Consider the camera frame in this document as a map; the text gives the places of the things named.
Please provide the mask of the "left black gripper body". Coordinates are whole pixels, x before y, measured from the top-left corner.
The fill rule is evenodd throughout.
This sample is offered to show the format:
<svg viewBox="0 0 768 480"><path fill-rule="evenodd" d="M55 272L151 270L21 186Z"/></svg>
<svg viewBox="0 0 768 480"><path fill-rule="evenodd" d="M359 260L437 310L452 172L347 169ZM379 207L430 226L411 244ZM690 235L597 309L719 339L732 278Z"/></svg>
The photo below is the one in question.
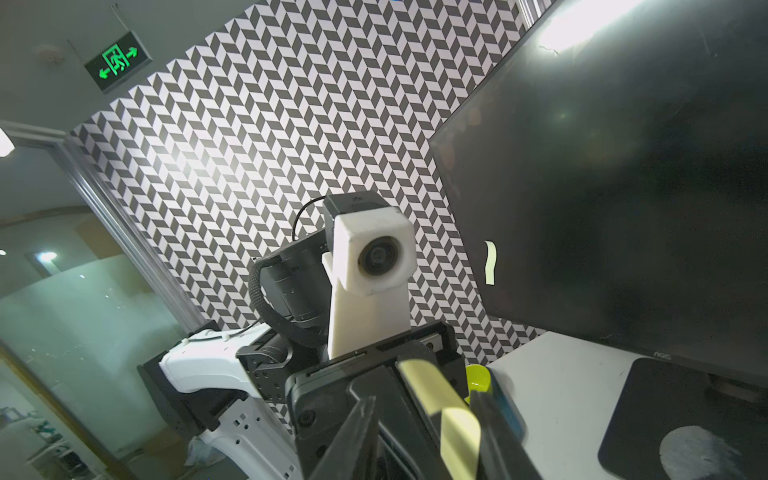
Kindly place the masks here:
<svg viewBox="0 0 768 480"><path fill-rule="evenodd" d="M421 412L397 369L405 360L425 360L446 377L452 392L468 392L454 329L435 321L309 367L286 382L285 392L304 478L314 477L340 445L343 424L357 403L375 401L372 479L446 479L438 434Z"/></svg>

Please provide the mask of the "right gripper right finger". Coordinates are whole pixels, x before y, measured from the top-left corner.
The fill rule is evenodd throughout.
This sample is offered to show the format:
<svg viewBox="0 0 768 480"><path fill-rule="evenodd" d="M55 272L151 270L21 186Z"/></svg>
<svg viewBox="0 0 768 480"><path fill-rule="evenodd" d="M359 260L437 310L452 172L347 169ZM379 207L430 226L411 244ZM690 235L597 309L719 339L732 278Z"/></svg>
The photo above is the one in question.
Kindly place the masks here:
<svg viewBox="0 0 768 480"><path fill-rule="evenodd" d="M542 480L510 422L513 411L492 393L472 391L470 409L480 425L478 479Z"/></svg>

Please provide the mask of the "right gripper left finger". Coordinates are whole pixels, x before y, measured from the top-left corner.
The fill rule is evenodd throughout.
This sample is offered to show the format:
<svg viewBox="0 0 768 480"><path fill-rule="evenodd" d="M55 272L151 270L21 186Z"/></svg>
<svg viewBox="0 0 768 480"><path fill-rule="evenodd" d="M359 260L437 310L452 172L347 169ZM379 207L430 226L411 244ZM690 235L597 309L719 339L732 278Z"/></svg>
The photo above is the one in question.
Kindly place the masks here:
<svg viewBox="0 0 768 480"><path fill-rule="evenodd" d="M310 478L375 479L378 433L376 398L363 397L350 411Z"/></svg>

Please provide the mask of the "yellow sticky strip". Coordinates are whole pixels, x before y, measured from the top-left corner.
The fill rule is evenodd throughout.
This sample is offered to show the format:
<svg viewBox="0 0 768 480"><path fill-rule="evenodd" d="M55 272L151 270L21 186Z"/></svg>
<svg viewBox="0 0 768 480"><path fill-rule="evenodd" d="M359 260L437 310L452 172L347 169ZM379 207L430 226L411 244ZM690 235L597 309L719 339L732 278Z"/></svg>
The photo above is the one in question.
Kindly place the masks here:
<svg viewBox="0 0 768 480"><path fill-rule="evenodd" d="M441 459L452 479L475 479L480 466L481 427L468 404L433 363L396 365L420 411L437 435Z"/></svg>

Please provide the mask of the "green sticky strip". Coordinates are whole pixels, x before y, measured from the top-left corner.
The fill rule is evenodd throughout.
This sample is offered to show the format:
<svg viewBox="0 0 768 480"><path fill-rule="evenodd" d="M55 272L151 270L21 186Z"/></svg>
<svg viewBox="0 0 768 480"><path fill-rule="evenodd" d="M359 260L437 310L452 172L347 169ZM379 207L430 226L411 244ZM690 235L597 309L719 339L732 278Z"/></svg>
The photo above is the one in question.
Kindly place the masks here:
<svg viewBox="0 0 768 480"><path fill-rule="evenodd" d="M498 260L498 252L495 243L491 240L485 241L486 260L484 265L485 284L493 286L495 280L495 268Z"/></svg>

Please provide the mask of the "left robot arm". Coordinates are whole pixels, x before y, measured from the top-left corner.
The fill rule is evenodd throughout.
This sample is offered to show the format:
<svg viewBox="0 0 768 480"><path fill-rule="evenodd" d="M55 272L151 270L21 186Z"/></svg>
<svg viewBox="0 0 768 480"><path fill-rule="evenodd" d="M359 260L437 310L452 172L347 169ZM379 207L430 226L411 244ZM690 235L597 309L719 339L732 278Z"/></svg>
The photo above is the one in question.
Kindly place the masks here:
<svg viewBox="0 0 768 480"><path fill-rule="evenodd" d="M329 233L314 233L256 260L264 306L304 329L306 346L266 324L219 331L207 326L139 366L165 421L225 454L254 479L457 479L471 473L426 409L429 383L467 391L453 329L443 322L391 337L405 289L384 292L385 310L354 309L351 330L367 340L333 360L320 330L331 288L320 258Z"/></svg>

